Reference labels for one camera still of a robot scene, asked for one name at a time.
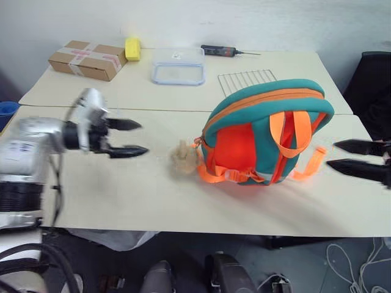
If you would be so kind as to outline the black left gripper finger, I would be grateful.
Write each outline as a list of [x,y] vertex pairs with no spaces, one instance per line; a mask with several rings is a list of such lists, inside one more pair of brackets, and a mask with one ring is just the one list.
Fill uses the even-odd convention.
[[142,125],[134,120],[130,119],[116,119],[108,118],[107,126],[110,129],[115,129],[118,131],[131,131],[137,128],[141,128]]
[[137,145],[123,146],[123,147],[110,146],[107,150],[107,154],[111,159],[124,159],[130,157],[137,157],[147,152],[149,152],[149,149]]

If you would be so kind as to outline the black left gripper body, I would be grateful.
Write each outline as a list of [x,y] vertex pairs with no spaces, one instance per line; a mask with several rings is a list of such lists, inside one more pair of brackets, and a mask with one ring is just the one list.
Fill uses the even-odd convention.
[[111,145],[108,142],[109,129],[112,125],[111,118],[101,118],[98,121],[91,122],[88,127],[88,150],[100,154],[109,154]]

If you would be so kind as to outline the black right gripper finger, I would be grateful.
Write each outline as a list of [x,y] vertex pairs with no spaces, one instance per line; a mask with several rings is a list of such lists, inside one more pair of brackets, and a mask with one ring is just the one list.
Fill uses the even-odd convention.
[[349,139],[335,142],[333,146],[353,154],[383,156],[384,143],[367,140]]
[[390,165],[371,164],[354,159],[332,160],[326,164],[344,175],[380,182],[390,188]]

